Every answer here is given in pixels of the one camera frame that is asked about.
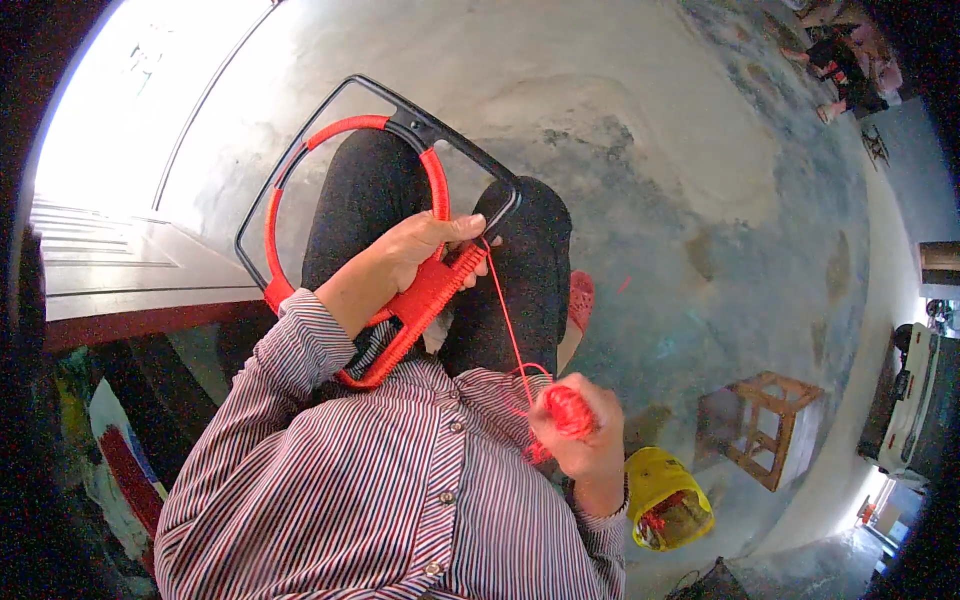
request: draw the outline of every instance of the red yarn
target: red yarn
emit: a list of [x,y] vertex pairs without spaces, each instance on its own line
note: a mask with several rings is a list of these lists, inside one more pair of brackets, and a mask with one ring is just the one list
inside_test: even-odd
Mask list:
[[[523,359],[520,358],[520,349],[516,345],[514,327],[510,323],[510,314],[507,312],[507,302],[503,299],[503,291],[500,289],[500,280],[496,276],[496,268],[493,266],[491,248],[490,245],[487,244],[487,240],[483,240],[483,243],[484,246],[487,247],[487,260],[490,263],[490,273],[493,277],[493,285],[496,288],[496,294],[500,298],[500,306],[503,307],[503,316],[507,320],[507,332],[510,334],[510,341],[514,345],[514,355],[516,356],[516,362],[519,365],[517,369],[520,371],[520,378],[523,380],[523,389],[527,393],[527,400],[530,402],[530,405],[533,406],[534,397],[530,392],[530,383],[527,381],[527,375],[524,372],[524,368],[535,367],[540,369],[547,376],[550,376],[550,373],[542,366],[536,363],[524,363]],[[517,410],[513,406],[510,406],[509,408],[516,415],[521,415],[524,417],[526,416],[526,413]],[[564,385],[555,383],[547,386],[546,389],[543,390],[543,408],[553,419],[554,425],[557,428],[557,433],[569,440],[581,440],[590,432],[596,430],[598,426],[596,417],[593,415],[593,411],[590,410],[586,399],[576,390],[568,388]],[[534,464],[539,464],[550,459],[552,456],[550,451],[543,446],[536,436],[533,437],[533,442],[527,448],[527,452],[530,454],[531,462]]]

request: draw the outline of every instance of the yellow plastic bag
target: yellow plastic bag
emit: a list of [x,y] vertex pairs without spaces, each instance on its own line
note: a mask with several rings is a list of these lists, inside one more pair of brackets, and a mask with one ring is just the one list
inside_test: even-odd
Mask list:
[[[624,468],[630,490],[627,517],[634,524],[634,541],[640,547],[667,552],[696,540],[713,527],[707,495],[669,452],[654,446],[641,448],[627,459]],[[641,522],[644,515],[671,496],[676,502],[663,514],[662,531],[652,531],[648,522]]]

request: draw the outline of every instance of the sandal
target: sandal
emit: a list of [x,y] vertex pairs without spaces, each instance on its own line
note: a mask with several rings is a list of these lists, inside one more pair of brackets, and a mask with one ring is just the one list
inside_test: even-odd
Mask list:
[[833,122],[833,119],[836,118],[836,115],[833,114],[833,108],[830,105],[818,106],[817,116],[820,117],[820,122],[824,125],[829,125]]
[[790,62],[806,62],[809,57],[806,54],[800,52],[794,52],[787,48],[780,48],[780,54]]
[[580,333],[587,333],[593,313],[593,278],[583,271],[570,274],[570,305],[567,317],[577,325]]

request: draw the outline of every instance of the black pants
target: black pants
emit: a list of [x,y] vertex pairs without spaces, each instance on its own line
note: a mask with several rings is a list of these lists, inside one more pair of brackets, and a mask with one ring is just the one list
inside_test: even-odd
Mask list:
[[886,101],[876,93],[873,84],[860,68],[853,50],[843,40],[822,39],[813,44],[806,53],[810,56],[810,63],[820,69],[828,68],[831,62],[836,64],[836,67],[820,78],[821,81],[833,77],[837,71],[843,71],[847,76],[845,84],[837,85],[839,98],[847,103],[847,110],[860,107],[866,113],[873,113],[888,109]]
[[[504,243],[493,249],[493,265],[520,357],[556,374],[570,296],[572,224],[564,202],[546,184],[520,178],[520,187],[523,204],[500,230]],[[491,215],[503,196],[502,184],[495,181],[474,212]],[[320,287],[387,229],[430,207],[426,172],[406,142],[389,132],[352,133],[326,174],[303,260],[302,286]],[[447,373],[515,369],[492,277],[480,277],[476,287],[457,294],[453,302],[453,325],[440,351]]]

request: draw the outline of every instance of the person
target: person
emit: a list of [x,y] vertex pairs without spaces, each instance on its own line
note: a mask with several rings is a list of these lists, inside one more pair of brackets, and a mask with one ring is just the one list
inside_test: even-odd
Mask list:
[[[519,185],[525,202],[493,264],[523,360],[557,374],[572,223],[547,185]],[[332,379],[370,363],[396,326],[368,319],[437,246],[478,236],[503,191],[495,182],[479,214],[437,221],[405,142],[372,130],[344,141],[305,289],[280,306],[163,507],[154,554],[165,598],[623,597],[619,403],[580,374],[560,379],[597,422],[566,439],[543,407],[549,378],[530,370],[530,406],[485,266],[455,298],[436,357],[414,348],[364,393]],[[534,435],[572,481],[564,496],[525,456]]]
[[817,116],[826,125],[855,107],[862,107],[868,113],[889,107],[886,100],[878,94],[879,90],[886,92],[886,87],[894,83],[893,77],[883,70],[886,68],[884,65],[889,65],[889,62],[875,59],[852,38],[822,39],[806,52],[780,48],[780,53],[787,60],[809,64],[820,81],[830,78],[836,83],[837,102],[816,108]]

